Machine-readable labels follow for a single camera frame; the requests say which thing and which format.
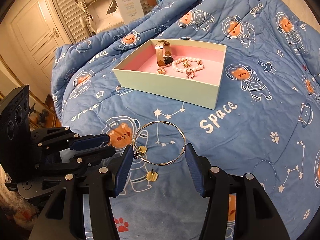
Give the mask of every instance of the white cardboard box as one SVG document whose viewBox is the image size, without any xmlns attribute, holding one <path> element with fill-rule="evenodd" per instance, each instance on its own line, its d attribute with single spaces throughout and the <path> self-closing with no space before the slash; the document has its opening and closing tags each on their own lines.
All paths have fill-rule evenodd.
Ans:
<svg viewBox="0 0 320 240">
<path fill-rule="evenodd" d="M 144 16 L 140 0 L 116 0 L 124 24 Z"/>
</svg>

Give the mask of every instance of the paw print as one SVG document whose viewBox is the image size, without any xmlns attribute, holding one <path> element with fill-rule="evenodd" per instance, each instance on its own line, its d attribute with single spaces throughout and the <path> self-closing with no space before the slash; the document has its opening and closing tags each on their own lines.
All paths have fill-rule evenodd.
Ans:
<svg viewBox="0 0 320 240">
<path fill-rule="evenodd" d="M 280 138 L 278 137 L 278 133 L 277 132 L 271 132 L 270 137 L 272 138 L 273 142 L 278 144 Z"/>
<path fill-rule="evenodd" d="M 307 219 L 308 216 L 309 216 L 309 214 L 310 214 L 310 209 L 308 209 L 308 210 L 306 211 L 306 213 L 304 214 L 303 220 Z"/>
<path fill-rule="evenodd" d="M 116 228 L 118 229 L 118 231 L 120 233 L 125 232 L 125 231 L 129 231 L 129 229 L 128 229 L 129 223 L 124 222 L 123 218 L 119 218 L 119 219 L 115 218 L 115 223 L 116 223 Z"/>
</svg>

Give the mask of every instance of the silver ring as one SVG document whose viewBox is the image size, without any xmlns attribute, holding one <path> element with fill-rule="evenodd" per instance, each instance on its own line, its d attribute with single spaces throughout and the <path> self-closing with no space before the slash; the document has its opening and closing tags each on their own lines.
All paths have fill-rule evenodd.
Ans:
<svg viewBox="0 0 320 240">
<path fill-rule="evenodd" d="M 175 159 L 167 162 L 167 163 L 152 163 L 152 162 L 148 161 L 146 158 L 142 157 L 142 155 L 140 154 L 140 151 L 139 151 L 139 147 L 136 146 L 136 140 L 137 140 L 137 136 L 138 136 L 139 132 L 140 132 L 142 129 L 144 129 L 144 128 L 150 126 L 150 125 L 153 125 L 153 124 L 155 124 L 155 123 L 158 123 L 158 122 L 164 123 L 164 124 L 168 124 L 168 125 L 172 125 L 172 126 L 174 126 L 175 128 L 177 128 L 177 130 L 178 130 L 179 133 L 181 134 L 181 136 L 182 136 L 182 138 L 183 138 L 183 141 L 184 141 L 184 146 L 182 147 L 182 150 L 181 150 L 179 156 L 178 156 L 177 158 L 175 158 Z M 183 153 L 184 153 L 185 150 L 186 150 L 187 141 L 186 141 L 186 137 L 184 136 L 184 133 L 183 133 L 183 132 L 179 129 L 179 127 L 176 126 L 175 124 L 170 123 L 170 122 L 167 122 L 167 121 L 153 121 L 153 122 L 150 122 L 150 123 L 145 124 L 145 125 L 142 126 L 140 129 L 137 130 L 136 134 L 134 135 L 134 137 L 133 137 L 133 139 L 132 139 L 132 146 L 133 146 L 133 149 L 134 149 L 134 155 L 137 156 L 137 157 L 140 157 L 140 159 L 143 160 L 144 162 L 150 163 L 150 164 L 153 164 L 153 165 L 157 165 L 157 166 L 165 166 L 165 165 L 169 165 L 169 164 L 171 164 L 171 163 L 174 163 L 176 160 L 178 160 L 178 159 L 183 155 Z"/>
</svg>

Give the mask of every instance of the door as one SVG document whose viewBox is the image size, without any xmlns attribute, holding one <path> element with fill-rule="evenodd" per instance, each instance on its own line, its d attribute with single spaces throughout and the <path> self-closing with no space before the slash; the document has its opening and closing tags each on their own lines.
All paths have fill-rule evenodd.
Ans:
<svg viewBox="0 0 320 240">
<path fill-rule="evenodd" d="M 23 67 L 32 74 L 37 86 L 51 94 L 55 50 L 65 43 L 46 0 L 16 0 L 5 20 L 15 48 L 24 54 Z"/>
</svg>

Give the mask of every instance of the blue blanket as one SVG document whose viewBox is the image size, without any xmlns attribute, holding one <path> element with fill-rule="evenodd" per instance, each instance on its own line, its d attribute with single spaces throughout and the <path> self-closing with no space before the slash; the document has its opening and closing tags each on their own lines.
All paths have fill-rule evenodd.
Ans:
<svg viewBox="0 0 320 240">
<path fill-rule="evenodd" d="M 112 69 L 152 38 L 227 46 L 215 110 L 120 86 Z M 163 0 L 129 25 L 60 47 L 52 97 L 63 126 L 80 135 L 109 134 L 117 154 L 147 122 L 176 124 L 212 164 L 231 174 L 252 172 L 297 239 L 320 205 L 319 48 L 320 34 L 281 0 Z M 175 158 L 183 145 L 162 124 L 143 130 L 138 143 L 158 163 Z M 145 179 L 151 169 L 156 182 Z M 111 199 L 121 239 L 143 240 L 197 238 L 207 203 L 184 157 L 165 167 L 133 161 L 124 191 Z M 90 232 L 87 204 L 84 209 Z"/>
</svg>

